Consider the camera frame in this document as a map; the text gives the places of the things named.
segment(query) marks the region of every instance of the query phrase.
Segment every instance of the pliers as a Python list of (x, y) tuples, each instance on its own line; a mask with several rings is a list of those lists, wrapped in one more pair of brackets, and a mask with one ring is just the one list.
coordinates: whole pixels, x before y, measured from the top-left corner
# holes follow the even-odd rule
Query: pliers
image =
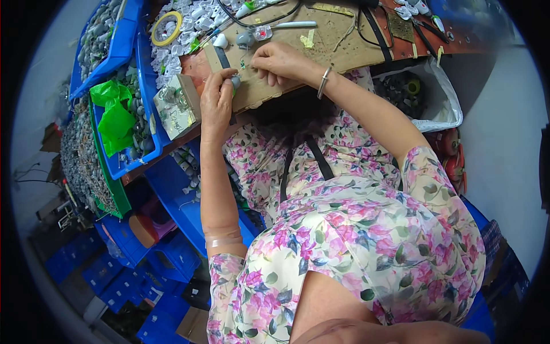
[(423, 28), (427, 29), (428, 31), (430, 31), (431, 33), (439, 37), (443, 42), (447, 44), (449, 44), (449, 40), (445, 37), (445, 35), (441, 33), (441, 31), (434, 28), (433, 26), (428, 25), (423, 21), (416, 20), (414, 18), (411, 18), (411, 20), (412, 20), (412, 25), (414, 26), (414, 29), (416, 30), (416, 32), (418, 32), (420, 39), (422, 40), (422, 42), (424, 42), (424, 45), (426, 45), (426, 47), (428, 48), (432, 56), (434, 56), (434, 58), (437, 58), (437, 52), (433, 49), (432, 45), (430, 44), (430, 41), (426, 38), (426, 36), (424, 36), (424, 33), (422, 32), (420, 27), (422, 26)]

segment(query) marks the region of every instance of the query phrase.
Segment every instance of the plaid fabric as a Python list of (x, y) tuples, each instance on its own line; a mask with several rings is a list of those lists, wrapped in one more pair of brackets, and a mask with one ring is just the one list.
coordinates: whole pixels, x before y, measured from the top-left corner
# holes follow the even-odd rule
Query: plaid fabric
[(493, 266), (494, 257), (497, 254), (498, 249), (501, 247), (501, 229), (498, 228), (498, 223), (495, 220), (489, 222), (482, 230), (480, 230), (483, 244), (485, 245), (485, 275), (491, 270)]

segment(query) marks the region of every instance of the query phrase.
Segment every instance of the green plastic tray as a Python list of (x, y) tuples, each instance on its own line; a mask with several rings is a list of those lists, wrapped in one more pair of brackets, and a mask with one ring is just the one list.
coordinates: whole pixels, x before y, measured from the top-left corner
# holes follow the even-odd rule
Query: green plastic tray
[[(111, 195), (113, 197), (114, 205), (117, 207), (116, 211), (110, 212), (111, 215), (114, 215), (118, 217), (119, 219), (122, 219), (124, 217), (124, 214), (126, 214), (128, 211), (132, 209), (130, 202), (128, 201), (128, 197), (126, 197), (126, 192), (124, 191), (124, 187), (122, 186), (122, 181), (120, 179), (117, 179), (116, 181), (111, 178), (111, 175), (109, 174), (109, 170), (107, 169), (107, 164), (105, 162), (105, 157), (102, 154), (102, 150), (99, 146), (99, 136), (97, 134), (97, 129), (94, 123), (94, 110), (91, 106), (92, 102), (88, 102), (88, 109), (90, 111), (90, 121), (92, 122), (92, 130), (93, 130), (93, 142), (96, 146), (97, 156), (100, 159), (100, 166), (101, 170), (103, 171), (103, 176), (105, 177), (105, 180), (107, 181), (107, 187), (109, 188), (109, 191), (111, 192)], [(99, 209), (105, 211), (105, 206), (103, 203), (100, 202), (98, 198), (96, 198), (96, 205)]]

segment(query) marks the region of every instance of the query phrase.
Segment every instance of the woman's left hand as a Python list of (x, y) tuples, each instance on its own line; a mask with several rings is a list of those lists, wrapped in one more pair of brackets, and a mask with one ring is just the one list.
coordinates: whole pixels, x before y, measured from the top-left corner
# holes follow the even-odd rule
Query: woman's left hand
[(233, 84), (231, 76), (236, 74), (234, 68), (222, 69), (210, 74), (201, 96), (201, 142), (221, 146), (223, 133), (231, 119), (231, 101)]

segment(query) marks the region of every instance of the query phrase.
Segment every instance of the white plastic bag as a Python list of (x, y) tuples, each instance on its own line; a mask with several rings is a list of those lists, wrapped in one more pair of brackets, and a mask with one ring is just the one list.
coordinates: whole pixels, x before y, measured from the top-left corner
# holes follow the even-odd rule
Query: white plastic bag
[(412, 119), (412, 123), (423, 133), (438, 132), (458, 127), (462, 124), (463, 114), (457, 94), (442, 68), (437, 67), (436, 59), (431, 57), (426, 63), (402, 70), (377, 75), (375, 79), (408, 70), (418, 75), (426, 90), (427, 108), (422, 119)]

